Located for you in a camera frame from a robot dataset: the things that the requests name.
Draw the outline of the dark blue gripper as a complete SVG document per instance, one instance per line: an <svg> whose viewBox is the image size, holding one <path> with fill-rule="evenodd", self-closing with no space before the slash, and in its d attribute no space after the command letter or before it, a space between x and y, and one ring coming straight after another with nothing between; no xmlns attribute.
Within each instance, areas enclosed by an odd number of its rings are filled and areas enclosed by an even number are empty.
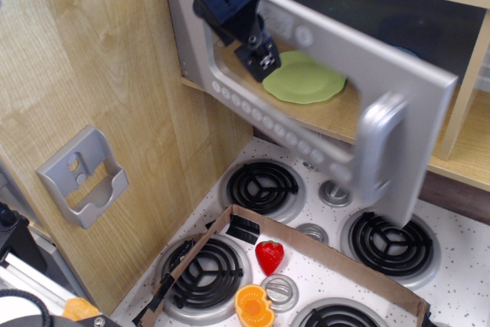
<svg viewBox="0 0 490 327"><path fill-rule="evenodd" d="M257 82L281 68L279 52L258 15L260 0L194 0L194 13L225 45L237 41L235 55Z"/></svg>

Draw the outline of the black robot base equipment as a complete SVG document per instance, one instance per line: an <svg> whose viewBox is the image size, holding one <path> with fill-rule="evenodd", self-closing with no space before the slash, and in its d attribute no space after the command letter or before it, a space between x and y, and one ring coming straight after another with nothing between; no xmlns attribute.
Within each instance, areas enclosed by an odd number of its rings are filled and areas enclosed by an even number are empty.
<svg viewBox="0 0 490 327"><path fill-rule="evenodd" d="M1 325L115 326L101 312L77 322L61 316L67 300L77 296L46 275L28 225L26 217L1 204Z"/></svg>

